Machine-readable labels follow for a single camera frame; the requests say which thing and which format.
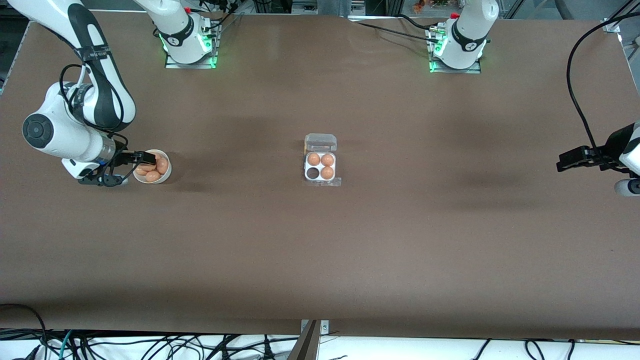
white bowl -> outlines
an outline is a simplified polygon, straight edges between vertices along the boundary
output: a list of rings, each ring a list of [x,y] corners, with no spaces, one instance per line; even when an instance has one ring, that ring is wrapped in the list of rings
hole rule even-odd
[[[138,175],[135,171],[133,172],[133,176],[136,178],[136,180],[138,180],[139,182],[143,183],[143,184],[160,184],[163,183],[165,180],[167,180],[169,178],[169,175],[171,175],[171,160],[169,160],[169,156],[167,156],[166,153],[164,153],[164,151],[162,150],[156,150],[156,149],[152,149],[152,150],[147,150],[148,153],[150,154],[158,154],[158,155],[162,155],[167,161],[169,161],[169,168],[166,169],[166,172],[164,173],[164,175],[160,175],[160,179],[153,181],[153,182],[148,182],[147,180],[145,180],[145,177],[142,175]]]

brown table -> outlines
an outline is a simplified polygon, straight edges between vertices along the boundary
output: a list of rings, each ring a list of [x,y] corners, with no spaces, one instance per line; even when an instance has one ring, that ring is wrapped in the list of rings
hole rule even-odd
[[[124,134],[173,174],[81,186],[27,145],[22,121],[77,62],[32,25],[0,102],[3,302],[58,329],[329,318],[341,334],[640,338],[640,201],[614,193],[617,173],[555,168],[588,142],[564,72],[594,22],[498,21],[476,76],[431,74],[419,40],[321,16],[243,17],[218,69],[165,70],[145,14],[97,17],[138,107]],[[599,142],[637,120],[615,35],[584,43],[573,79]],[[305,186],[311,132],[337,136],[341,187]]]

white floor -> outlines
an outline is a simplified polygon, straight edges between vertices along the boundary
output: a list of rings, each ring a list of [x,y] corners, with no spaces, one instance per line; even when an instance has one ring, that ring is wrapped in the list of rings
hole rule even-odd
[[[270,336],[271,339],[288,336]],[[127,343],[138,340],[154,340],[155,338],[101,338],[92,341],[111,341]],[[202,336],[201,342],[205,346],[215,346],[222,336]],[[263,335],[244,335],[229,344],[230,347],[244,347],[254,343],[261,343]],[[288,352],[295,341],[273,343],[271,349],[275,354]],[[347,356],[346,360],[471,360],[473,359],[484,340],[463,339],[418,339],[418,338],[363,338],[363,337],[338,337],[323,336],[318,354],[318,360],[335,360],[338,357]],[[97,345],[93,347],[98,354],[107,360],[140,360],[152,343],[140,343],[135,345]],[[14,360],[27,356],[36,346],[37,340],[13,340],[0,341],[0,360]],[[57,341],[52,345],[58,347]],[[538,345],[546,360],[567,359],[570,348],[569,343],[539,341]],[[532,353],[540,359],[533,346]],[[153,360],[164,360],[168,357],[168,347],[158,353]],[[49,359],[56,360],[49,352]],[[201,354],[193,350],[177,352],[174,360],[197,360]],[[255,351],[238,353],[233,359],[256,359],[260,356]],[[41,348],[36,360],[44,358],[44,350]],[[221,354],[214,357],[220,360]],[[519,340],[492,340],[481,360],[527,360],[530,359],[524,350],[524,341]],[[613,345],[602,343],[576,343],[571,360],[637,360],[640,359],[640,346],[637,345]]]

teal cable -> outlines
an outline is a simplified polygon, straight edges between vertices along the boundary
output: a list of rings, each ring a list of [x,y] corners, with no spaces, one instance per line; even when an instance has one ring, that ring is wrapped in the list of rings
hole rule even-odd
[[[69,341],[69,336],[71,336],[71,332],[73,330],[69,330],[67,332],[67,335],[65,335],[65,338],[62,340],[62,345],[60,345],[60,355],[58,356],[58,360],[62,360],[65,357],[65,345],[67,344],[67,341]]]

clear plastic egg carton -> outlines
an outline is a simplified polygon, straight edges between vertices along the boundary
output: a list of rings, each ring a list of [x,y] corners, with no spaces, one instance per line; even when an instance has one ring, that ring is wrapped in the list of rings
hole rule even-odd
[[[336,177],[337,158],[333,153],[338,142],[332,134],[308,134],[305,136],[305,179],[309,185],[340,186],[342,178]]]

